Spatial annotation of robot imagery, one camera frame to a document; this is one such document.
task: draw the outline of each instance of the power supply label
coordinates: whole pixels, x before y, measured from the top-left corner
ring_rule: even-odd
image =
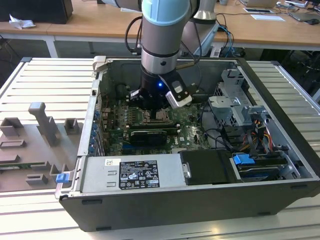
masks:
[[[120,162],[119,188],[121,190],[160,188],[157,161]]]

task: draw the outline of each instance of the paper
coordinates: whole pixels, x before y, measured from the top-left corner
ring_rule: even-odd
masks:
[[[264,14],[251,14],[251,16],[255,20],[281,21],[281,22],[285,22],[286,21],[280,16],[268,16],[268,15],[264,15]]]
[[[20,30],[22,28],[32,28],[32,27],[36,26],[32,20],[20,20],[20,19],[17,19],[15,17],[11,16],[11,14],[10,14],[9,23],[12,26],[14,26],[15,28],[20,29]]]

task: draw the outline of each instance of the wooden desk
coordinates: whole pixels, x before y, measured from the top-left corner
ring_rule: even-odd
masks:
[[[141,16],[96,1],[72,0],[72,5],[73,13],[67,24],[51,24],[48,35],[124,38],[132,19]],[[138,24],[133,25],[128,37],[135,38],[138,28]]]
[[[51,57],[57,58],[55,41],[89,42],[91,48],[92,42],[123,43],[129,22],[140,16],[140,13],[121,12],[118,8],[97,4],[94,0],[72,0],[72,4],[73,15],[67,24],[36,23],[34,28],[19,30],[7,22],[0,22],[0,34],[11,39],[44,40]],[[277,14],[285,20],[283,22],[255,20],[243,8],[236,0],[229,0],[227,6],[219,3],[215,6],[216,13],[241,14],[225,15],[228,29],[234,35],[234,47],[320,51],[320,24],[298,22],[286,14]],[[221,15],[218,20],[224,24]],[[129,33],[129,42],[135,42],[137,32],[138,24],[135,24]],[[218,32],[213,46],[219,49],[226,40],[226,34]]]
[[[239,14],[246,13],[243,5],[236,5],[235,0],[230,0],[229,5],[216,4],[216,13]],[[277,14],[285,21],[255,20],[250,14],[247,15],[225,15],[227,26],[234,35],[237,44],[263,44],[263,45],[286,45],[288,47],[314,46],[320,47],[320,24],[309,25],[299,22],[287,14]],[[217,19],[224,24],[223,16]],[[223,32],[218,32],[216,40],[222,40]]]

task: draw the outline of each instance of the black cable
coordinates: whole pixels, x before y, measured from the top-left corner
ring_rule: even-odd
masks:
[[[140,45],[141,45],[142,27],[143,27],[143,20],[142,19],[141,19],[140,27],[141,27],[141,31],[140,31],[140,36],[139,36],[139,42],[140,42]]]
[[[225,29],[228,31],[226,17],[225,17],[223,14],[221,14],[221,15],[224,17],[224,22],[225,22],[224,26],[225,26]],[[224,32],[225,32],[225,35],[226,35],[226,42],[225,42],[224,46],[222,47],[220,53],[222,53],[223,50],[225,50],[225,48],[226,48],[226,46],[228,45],[228,42],[229,42],[228,32],[226,32],[226,31],[224,31]]]
[[[201,41],[200,41],[200,36],[199,36],[197,24],[195,22],[193,22],[193,25],[194,25],[194,29],[195,29],[195,32],[196,32],[196,37],[198,39],[198,44],[199,44],[199,48],[200,48],[200,55],[199,55],[198,59],[195,62],[195,64],[197,64],[200,61],[201,57],[202,57],[202,45],[201,45]]]
[[[140,19],[142,19],[142,16],[137,16],[136,18],[134,18],[134,19],[129,23],[128,27],[127,27],[126,30],[125,30],[125,34],[124,34],[124,44],[125,44],[126,48],[129,50],[130,53],[134,53],[134,52],[135,52],[135,49],[132,49],[132,48],[129,46],[129,44],[128,44],[128,34],[129,34],[129,31],[130,31],[132,25],[133,25],[136,21],[138,21],[138,20],[140,20]]]
[[[185,43],[183,41],[181,41],[181,44],[182,46],[188,51],[189,55],[192,57],[192,59],[194,60],[194,64],[197,66],[198,68],[198,71],[199,71],[199,83],[197,84],[197,90],[200,88],[200,85],[202,83],[202,72],[201,72],[201,69],[200,69],[200,66],[199,64],[196,64],[196,57],[195,55],[190,51],[190,49],[187,47],[187,45],[185,45]]]
[[[12,46],[9,44],[9,42],[0,34],[0,37],[6,42],[6,44],[9,46],[9,48],[11,48],[12,52],[14,52],[14,54],[21,59],[21,56],[12,48]]]
[[[233,45],[234,45],[234,42],[235,42],[235,36],[234,36],[234,34],[233,34],[232,32],[230,32],[230,31],[228,30],[227,20],[226,20],[226,17],[225,17],[225,15],[224,15],[224,13],[217,13],[216,15],[217,15],[217,16],[218,16],[218,15],[222,15],[222,16],[223,16],[224,25],[225,25],[225,29],[226,29],[226,32],[225,32],[225,34],[226,34],[226,42],[225,42],[225,44],[224,44],[224,46],[223,46],[223,48],[221,49],[220,52],[222,53],[223,50],[227,47],[228,42],[229,42],[229,35],[230,35],[230,36],[232,36],[232,38],[231,38],[231,45],[230,45],[230,51],[231,51],[231,54],[233,55],[232,48],[233,48]]]

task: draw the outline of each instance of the blue tab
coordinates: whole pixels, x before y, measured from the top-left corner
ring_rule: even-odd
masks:
[[[255,164],[255,160],[249,157],[249,154],[237,154],[233,157],[233,161],[238,164]]]
[[[70,173],[60,173],[56,176],[55,182],[57,184],[69,183]]]

